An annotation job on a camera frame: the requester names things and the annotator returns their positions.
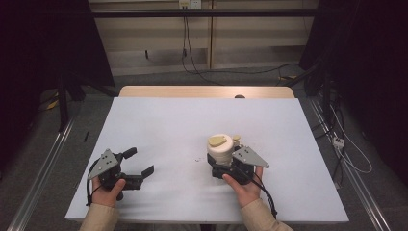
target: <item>beige sleeve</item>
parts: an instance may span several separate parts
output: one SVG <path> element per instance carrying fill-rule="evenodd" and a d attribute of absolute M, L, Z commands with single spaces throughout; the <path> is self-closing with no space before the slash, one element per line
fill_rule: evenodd
<path fill-rule="evenodd" d="M 81 225 L 81 231 L 112 231 L 115 229 L 119 211 L 99 204 L 90 204 L 87 216 Z"/>
<path fill-rule="evenodd" d="M 291 227 L 276 220 L 269 207 L 257 199 L 241 209 L 243 223 L 248 231 L 290 231 Z"/>

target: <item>white tabletop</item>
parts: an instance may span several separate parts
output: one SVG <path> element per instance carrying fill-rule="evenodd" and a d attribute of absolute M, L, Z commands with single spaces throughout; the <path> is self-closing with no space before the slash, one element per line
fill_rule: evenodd
<path fill-rule="evenodd" d="M 140 191 L 124 192 L 116 206 L 120 220 L 242 222 L 234 192 L 211 176 L 207 163 L 207 138 L 219 133 L 241 135 L 270 164 L 263 179 L 278 219 L 348 221 L 297 99 L 135 97 L 114 100 L 65 218 L 84 219 L 89 166 L 105 149 L 135 146 L 138 154 L 122 162 L 122 171 L 140 174 L 154 165 L 155 172 Z"/>

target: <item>wire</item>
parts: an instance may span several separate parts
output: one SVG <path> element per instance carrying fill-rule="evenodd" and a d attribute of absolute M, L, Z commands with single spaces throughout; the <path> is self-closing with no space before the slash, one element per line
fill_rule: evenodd
<path fill-rule="evenodd" d="M 302 0 L 302 9 L 304 9 L 304 0 Z M 308 32 L 308 30 L 307 30 L 305 17 L 303 17 L 303 25 L 305 26 L 306 36 L 307 36 L 307 38 L 309 38 L 309 32 Z"/>
<path fill-rule="evenodd" d="M 189 45 L 190 58 L 191 58 L 192 66 L 194 67 L 195 72 L 187 70 L 186 65 L 184 63 L 184 57 L 186 56 L 186 40 L 187 40 L 188 45 Z M 233 71 L 233 70 L 205 70 L 205 71 L 198 71 L 196 66 L 195 66 L 194 59 L 193 59 L 192 53 L 191 53 L 190 27 L 189 27 L 189 20 L 186 17 L 184 17 L 184 40 L 183 40 L 182 64 L 183 64 L 183 68 L 186 70 L 186 72 L 188 72 L 190 74 L 198 74 L 200 76 L 200 78 L 203 79 L 204 81 L 212 83 L 212 84 L 216 84 L 216 85 L 221 85 L 221 86 L 223 86 L 223 85 L 218 83 L 218 82 L 215 82 L 215 81 L 212 81 L 212 80 L 209 80 L 209 79 L 205 78 L 204 76 L 202 76 L 202 74 L 205 74 L 205 73 L 262 74 L 262 73 L 268 73 L 268 72 L 272 72 L 274 70 L 278 70 L 278 72 L 279 72 L 279 81 L 276 84 L 276 86 L 278 86 L 281 79 L 283 78 L 281 76 L 280 69 L 282 67 L 289 66 L 289 65 L 298 65 L 298 64 L 295 64 L 295 63 L 293 63 L 293 64 L 282 64 L 282 65 L 280 65 L 278 67 L 274 67 L 274 68 L 267 69 L 267 70 L 260 70 L 260 71 Z"/>
<path fill-rule="evenodd" d="M 272 196 L 270 195 L 270 193 L 269 193 L 269 192 L 267 191 L 267 189 L 265 188 L 264 183 L 263 183 L 262 180 L 261 180 L 261 177 L 259 177 L 259 176 L 254 172 L 254 175 L 255 175 L 256 177 L 258 177 L 258 179 L 259 179 L 259 181 L 260 181 L 260 183 L 261 183 L 261 184 L 260 184 L 260 183 L 256 182 L 253 178 L 249 177 L 249 176 L 248 176 L 244 171 L 242 171 L 239 167 L 236 167 L 235 169 L 237 169 L 238 172 L 239 172 L 241 175 L 243 175 L 246 179 L 250 180 L 254 185 L 258 186 L 258 187 L 265 193 L 265 195 L 267 196 L 268 202 L 269 202 L 270 211 L 271 211 L 273 217 L 276 218 L 276 215 L 278 214 L 278 212 L 276 212 L 275 204 L 273 203 Z"/>
<path fill-rule="evenodd" d="M 96 163 L 97 163 L 97 162 L 98 162 L 98 161 L 93 162 L 93 164 L 90 166 L 89 171 L 88 171 L 88 175 L 90 175 L 90 172 L 91 172 L 91 171 L 93 170 L 93 168 L 96 166 Z M 88 206 L 88 207 L 90 207 L 90 204 L 92 203 L 93 193 L 95 193 L 95 191 L 98 190 L 98 189 L 102 186 L 102 184 L 101 184 L 96 190 L 94 190 L 92 193 L 90 193 L 89 185 L 90 185 L 90 180 L 87 179 L 87 201 L 88 201 L 87 206 Z"/>
<path fill-rule="evenodd" d="M 102 184 L 101 184 L 100 186 L 98 186 L 94 191 L 92 191 L 92 195 L 93 195 L 96 191 L 98 191 L 101 187 L 102 187 Z"/>
<path fill-rule="evenodd" d="M 322 138 L 322 137 L 325 137 L 325 136 L 329 135 L 329 134 L 333 131 L 335 125 L 336 125 L 335 122 L 331 122 L 329 129 L 328 129 L 325 133 L 316 136 L 316 137 L 315 137 L 315 140 L 320 139 L 320 138 Z"/>
<path fill-rule="evenodd" d="M 339 154 L 344 158 L 344 161 L 346 163 L 348 163 L 350 166 L 352 166 L 354 169 L 356 169 L 357 171 L 360 171 L 362 173 L 370 173 L 372 171 L 372 164 L 369 160 L 369 158 L 364 154 L 364 152 L 351 140 L 351 138 L 347 135 L 347 133 L 344 131 L 344 128 L 342 127 L 342 125 L 339 122 L 339 118 L 337 117 L 333 107 L 330 105 L 330 109 L 333 111 L 334 113 L 334 117 L 336 118 L 337 122 L 339 123 L 339 127 L 342 130 L 342 132 L 344 133 L 344 136 L 357 148 L 357 150 L 363 155 L 363 157 L 366 159 L 367 163 L 370 165 L 370 169 L 369 170 L 361 170 L 358 167 L 356 167 L 354 164 L 351 163 L 350 160 L 348 160 L 344 154 L 342 153 L 342 151 L 339 149 L 339 147 L 335 147 L 339 150 Z"/>
<path fill-rule="evenodd" d="M 340 125 L 341 127 L 344 127 L 344 116 L 343 116 L 342 110 L 340 109 L 341 96 L 340 96 L 337 92 L 332 92 L 332 93 L 336 93 L 336 98 L 335 98 L 334 100 L 331 100 L 330 103 L 333 104 L 334 107 L 335 107 L 335 109 L 334 109 L 334 114 L 337 114 L 337 112 L 340 113 L 340 115 L 341 115 L 341 117 L 342 117 L 342 122 L 341 122 L 341 123 L 339 122 L 339 125 Z M 325 120 L 325 118 L 323 117 L 323 122 L 322 122 L 321 124 L 318 124 L 318 125 L 314 126 L 313 128 L 311 128 L 312 131 L 314 131 L 315 129 L 317 129 L 317 127 L 319 127 L 319 125 L 324 124 L 324 123 L 325 123 L 324 120 Z M 331 124 L 330 124 L 331 127 L 330 127 L 330 128 L 328 129 L 328 131 L 327 131 L 325 134 L 323 134 L 323 135 L 331 134 L 331 132 L 332 132 L 332 130 L 333 130 L 333 126 L 335 125 L 335 121 L 336 121 L 336 120 L 334 120 L 333 122 L 331 122 Z M 344 139 L 344 132 L 342 132 L 341 138 Z M 340 179 L 340 183 L 339 183 L 339 184 L 341 185 L 341 184 L 343 183 L 343 179 L 344 179 L 344 173 L 343 173 L 344 170 L 343 170 L 343 166 L 341 165 L 341 162 L 342 162 L 342 158 L 343 158 L 344 152 L 345 152 L 345 144 L 344 144 L 344 147 L 343 147 L 343 149 L 342 149 L 342 154 L 343 154 L 343 155 L 340 155 L 340 157 L 337 155 L 335 146 L 334 146 L 334 145 L 331 145 L 331 146 L 332 146 L 332 148 L 333 148 L 333 150 L 334 150 L 334 153 L 336 154 L 336 157 L 337 157 L 337 160 L 338 160 L 337 163 L 336 163 L 336 167 L 335 167 L 335 169 L 334 169 L 334 171 L 333 171 L 331 177 L 332 177 L 332 180 L 333 180 L 333 182 L 334 182 L 334 181 L 335 181 L 335 176 L 336 176 L 336 173 L 337 173 L 337 169 L 340 167 L 340 170 L 341 170 L 341 179 Z"/>
<path fill-rule="evenodd" d="M 39 102 L 40 105 L 47 103 L 48 101 L 52 100 L 52 99 L 57 99 L 58 100 L 58 91 L 56 90 L 54 93 L 51 94 L 51 96 L 49 96 L 48 98 L 42 100 L 41 102 Z"/>
<path fill-rule="evenodd" d="M 66 101 L 66 103 L 70 103 L 70 102 L 73 102 L 72 99 Z M 52 108 L 40 109 L 40 110 L 37 110 L 37 114 L 41 114 L 41 113 L 43 113 L 43 112 L 51 111 L 51 110 L 53 110 L 53 109 L 55 109 L 55 108 L 58 108 L 58 107 L 60 107 L 60 104 L 57 104 L 57 105 L 55 105 L 55 106 L 52 107 Z"/>
<path fill-rule="evenodd" d="M 313 132 L 313 131 L 315 131 L 316 129 L 318 129 L 318 128 L 319 128 L 321 125 L 323 125 L 323 124 L 324 124 L 324 122 L 321 122 L 320 124 L 317 124 L 317 125 L 311 127 L 310 130 L 312 130 L 312 132 Z"/>
<path fill-rule="evenodd" d="M 188 43 L 189 43 L 190 58 L 191 58 L 192 66 L 194 67 L 195 72 L 191 72 L 191 71 L 187 70 L 187 69 L 186 69 L 186 66 L 185 66 L 185 64 L 184 64 L 184 55 L 185 55 L 185 50 L 186 50 L 186 32 L 187 32 L 187 40 L 188 40 Z M 215 81 L 212 81 L 212 80 L 209 80 L 209 79 L 205 78 L 205 77 L 202 76 L 201 73 L 197 70 L 197 67 L 195 66 L 195 63 L 194 63 L 194 59 L 192 58 L 191 44 L 190 44 L 189 20 L 188 20 L 186 17 L 184 17 L 184 41 L 183 41 L 183 57 L 182 57 L 182 62 L 183 62 L 183 68 L 184 68 L 188 73 L 197 74 L 198 76 L 200 76 L 200 78 L 201 78 L 202 80 L 204 80 L 204 81 L 206 81 L 206 82 L 208 82 L 208 83 L 223 86 L 222 84 L 220 84 L 220 83 L 218 83 L 218 82 L 215 82 Z"/>

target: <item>hand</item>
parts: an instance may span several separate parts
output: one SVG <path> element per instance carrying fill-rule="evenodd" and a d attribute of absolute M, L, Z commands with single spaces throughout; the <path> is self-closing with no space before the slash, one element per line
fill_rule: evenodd
<path fill-rule="evenodd" d="M 116 197 L 120 194 L 123 187 L 125 187 L 125 184 L 125 180 L 119 179 L 114 187 L 108 191 L 105 188 L 100 187 L 101 183 L 99 181 L 99 177 L 94 177 L 92 179 L 92 191 L 97 190 L 92 194 L 92 203 L 114 208 L 116 204 Z"/>
<path fill-rule="evenodd" d="M 259 184 L 261 184 L 262 172 L 262 167 L 255 168 L 255 174 L 257 174 L 260 179 L 258 179 L 258 177 L 254 175 L 254 180 Z M 241 208 L 245 207 L 247 204 L 251 203 L 261 196 L 261 189 L 252 182 L 246 185 L 240 185 L 240 183 L 238 183 L 234 178 L 232 178 L 232 176 L 228 174 L 223 174 L 222 178 L 235 191 L 238 203 L 240 204 Z"/>

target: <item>metal rail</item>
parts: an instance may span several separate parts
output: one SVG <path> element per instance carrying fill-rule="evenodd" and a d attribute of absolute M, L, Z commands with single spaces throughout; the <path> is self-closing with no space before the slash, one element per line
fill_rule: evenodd
<path fill-rule="evenodd" d="M 8 231 L 22 231 L 26 228 L 27 223 L 33 213 L 41 193 L 47 183 L 51 171 L 54 168 L 55 163 L 60 156 L 61 150 L 64 147 L 65 141 L 69 136 L 75 117 L 79 114 L 80 109 L 77 109 L 71 119 L 66 124 L 65 128 L 60 132 L 51 150 L 48 152 L 48 156 L 42 164 L 41 170 L 39 171 L 33 185 L 31 186 L 29 192 L 24 197 L 23 202 L 14 215 L 12 223 L 10 224 Z"/>
<path fill-rule="evenodd" d="M 190 10 L 96 10 L 85 11 L 61 11 L 49 10 L 37 12 L 43 16 L 57 17 L 93 17 L 93 18 L 116 18 L 116 17 L 313 17 L 320 15 L 333 16 L 342 13 L 342 10 L 320 9 L 190 9 Z"/>
<path fill-rule="evenodd" d="M 323 115 L 320 114 L 322 111 L 322 107 L 319 104 L 319 102 L 315 102 L 312 99 L 309 99 L 309 102 L 312 105 L 312 108 L 321 123 L 321 126 L 324 130 L 324 132 L 328 132 L 329 128 L 327 124 L 324 122 Z M 327 138 L 329 141 L 332 139 L 332 135 L 329 135 L 327 133 Z M 336 154 L 338 158 L 340 158 L 340 151 L 336 149 Z M 351 162 L 350 158 L 348 157 L 347 153 L 344 153 L 344 157 L 348 159 L 348 161 Z M 374 225 L 375 229 L 378 231 L 385 231 L 385 230 L 391 230 L 388 222 L 386 221 L 383 213 L 381 212 L 380 207 L 378 206 L 377 202 L 375 201 L 374 197 L 372 196 L 371 192 L 367 188 L 366 184 L 364 183 L 363 179 L 361 178 L 359 172 L 351 167 L 349 164 L 347 164 L 344 160 L 342 160 L 342 165 L 344 167 L 344 171 L 347 174 L 348 178 L 350 179 L 351 185 L 354 188 L 354 191 L 356 191 L 357 195 L 359 196 L 363 207 L 365 208 L 367 214 L 370 217 L 370 220 L 372 224 Z"/>

